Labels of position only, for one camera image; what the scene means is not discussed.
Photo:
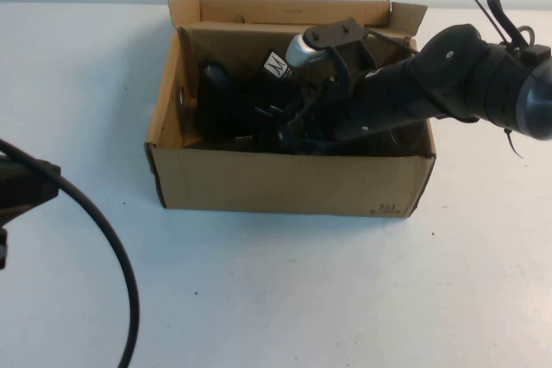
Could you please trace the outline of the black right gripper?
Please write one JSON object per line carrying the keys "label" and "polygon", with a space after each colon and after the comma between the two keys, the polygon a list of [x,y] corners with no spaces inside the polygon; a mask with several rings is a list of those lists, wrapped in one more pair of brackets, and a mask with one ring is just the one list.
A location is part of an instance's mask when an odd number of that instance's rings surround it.
{"label": "black right gripper", "polygon": [[292,118],[297,140],[358,140],[359,97],[354,89],[326,82]]}

